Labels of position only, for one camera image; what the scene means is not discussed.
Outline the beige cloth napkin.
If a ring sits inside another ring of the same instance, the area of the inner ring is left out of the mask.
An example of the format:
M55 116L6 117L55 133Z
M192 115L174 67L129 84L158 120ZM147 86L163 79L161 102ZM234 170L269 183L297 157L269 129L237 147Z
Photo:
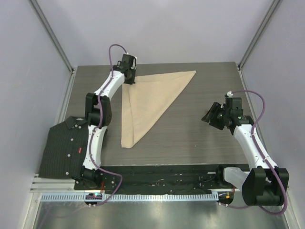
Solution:
M122 148L132 148L156 124L195 76L196 71L135 77L122 86Z

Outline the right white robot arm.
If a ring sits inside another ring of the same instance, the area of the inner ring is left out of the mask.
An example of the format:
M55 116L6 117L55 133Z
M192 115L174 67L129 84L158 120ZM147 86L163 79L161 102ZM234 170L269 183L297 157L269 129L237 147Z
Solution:
M252 117L244 115L240 97L225 97L225 103L214 102L202 121L223 130L228 128L240 144L250 172L237 167L226 167L215 176L216 185L233 185L241 190L247 206L287 206L287 169L280 168L261 143Z

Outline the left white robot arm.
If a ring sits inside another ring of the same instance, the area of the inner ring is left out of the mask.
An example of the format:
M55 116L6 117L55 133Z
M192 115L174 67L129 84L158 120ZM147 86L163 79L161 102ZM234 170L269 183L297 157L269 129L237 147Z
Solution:
M123 84L135 83L137 57L125 53L112 66L105 82L85 98L88 144L80 174L73 177L75 190L97 190L102 185L101 153L107 127L112 121L111 99Z

